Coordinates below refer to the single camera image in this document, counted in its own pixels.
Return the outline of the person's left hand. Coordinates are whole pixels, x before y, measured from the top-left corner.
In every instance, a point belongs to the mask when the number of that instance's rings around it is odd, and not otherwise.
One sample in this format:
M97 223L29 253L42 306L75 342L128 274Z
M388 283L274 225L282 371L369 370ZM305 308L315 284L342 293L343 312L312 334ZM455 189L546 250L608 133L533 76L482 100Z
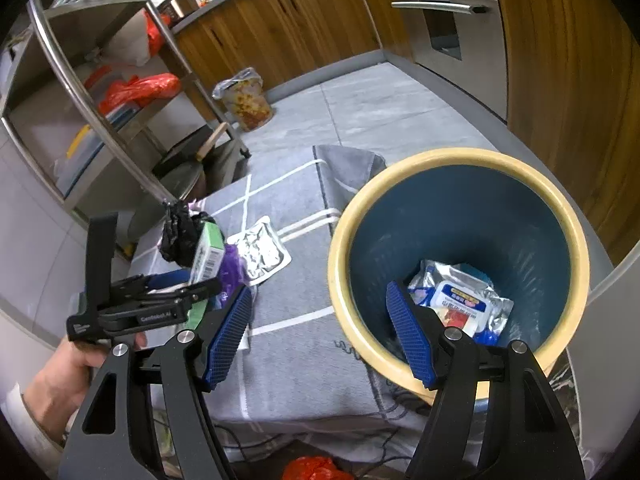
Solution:
M67 423L84 402L92 371L100 368L110 353L105 344L64 337L22 393L29 415L56 444L62 443Z

